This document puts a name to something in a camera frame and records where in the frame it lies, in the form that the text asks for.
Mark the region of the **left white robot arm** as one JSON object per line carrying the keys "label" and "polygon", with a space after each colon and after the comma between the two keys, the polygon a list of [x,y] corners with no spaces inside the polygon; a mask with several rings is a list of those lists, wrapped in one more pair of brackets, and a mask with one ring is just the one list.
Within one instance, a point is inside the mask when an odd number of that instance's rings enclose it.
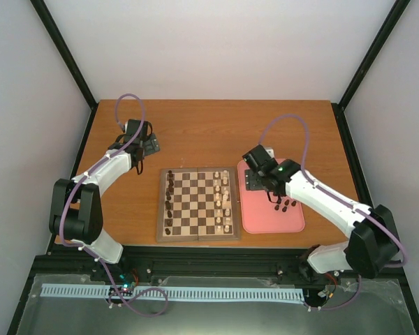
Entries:
{"label": "left white robot arm", "polygon": [[123,246],[104,230],[101,196],[130,170],[142,174],[144,158],[158,151],[152,124],[130,119],[95,165],[72,179],[59,179],[53,187],[50,232],[95,261],[106,262],[107,273],[116,281],[130,276],[131,263],[122,257]]}

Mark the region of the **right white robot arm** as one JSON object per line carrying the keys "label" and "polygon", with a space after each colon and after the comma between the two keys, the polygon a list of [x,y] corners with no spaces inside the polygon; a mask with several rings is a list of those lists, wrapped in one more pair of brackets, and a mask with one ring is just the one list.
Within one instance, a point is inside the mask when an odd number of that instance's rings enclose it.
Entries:
{"label": "right white robot arm", "polygon": [[291,159],[277,162],[261,144],[242,158],[268,193],[306,205],[348,239],[345,243],[313,247],[305,258],[312,272],[346,270],[372,279],[386,267],[403,264],[393,259],[402,251],[402,245],[388,228],[394,223],[388,208],[383,205],[372,208],[343,196],[313,178],[303,164]]}

